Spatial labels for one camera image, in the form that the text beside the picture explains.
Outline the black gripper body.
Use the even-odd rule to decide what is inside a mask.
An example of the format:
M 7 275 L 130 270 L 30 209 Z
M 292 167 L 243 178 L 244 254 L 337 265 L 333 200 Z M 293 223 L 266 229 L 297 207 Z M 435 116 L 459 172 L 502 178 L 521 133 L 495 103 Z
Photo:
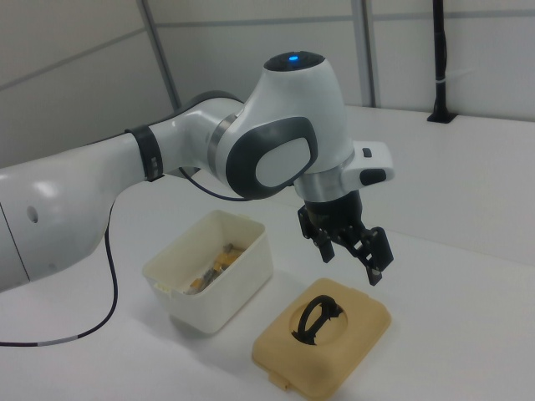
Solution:
M 362 201 L 358 190 L 327 202 L 305 201 L 298 210 L 302 234 L 315 240 L 324 231 L 329 238 L 343 246 L 355 246 L 360 241 Z

